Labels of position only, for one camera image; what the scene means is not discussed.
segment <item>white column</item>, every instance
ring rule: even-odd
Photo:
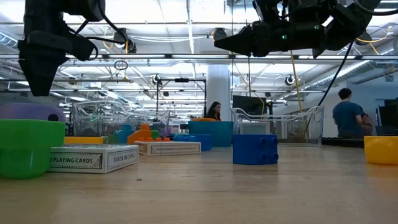
[[[207,110],[214,101],[221,103],[221,120],[231,121],[231,77],[228,65],[208,65]]]

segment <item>man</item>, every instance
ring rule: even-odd
[[[338,137],[345,139],[363,138],[363,114],[362,108],[356,103],[350,102],[352,92],[343,88],[338,92],[341,102],[333,109],[333,119],[338,128]]]

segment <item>wire mesh basket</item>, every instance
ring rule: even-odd
[[[276,134],[286,146],[321,146],[323,106],[292,115],[253,116],[241,108],[231,109],[235,134]]]
[[[72,110],[75,136],[109,136],[124,124],[130,124],[132,130],[137,131],[143,123],[150,124],[151,130],[158,130],[161,137],[170,134],[170,111],[160,116],[129,112],[120,102],[108,100],[74,103]]]

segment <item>wooden table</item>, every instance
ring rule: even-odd
[[[362,149],[279,154],[277,165],[240,166],[218,148],[105,175],[0,179],[1,223],[398,223],[398,166],[366,164]]]

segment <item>blue shirt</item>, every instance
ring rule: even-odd
[[[339,134],[363,135],[362,128],[357,124],[355,116],[362,115],[362,109],[356,103],[340,102],[333,109]]]

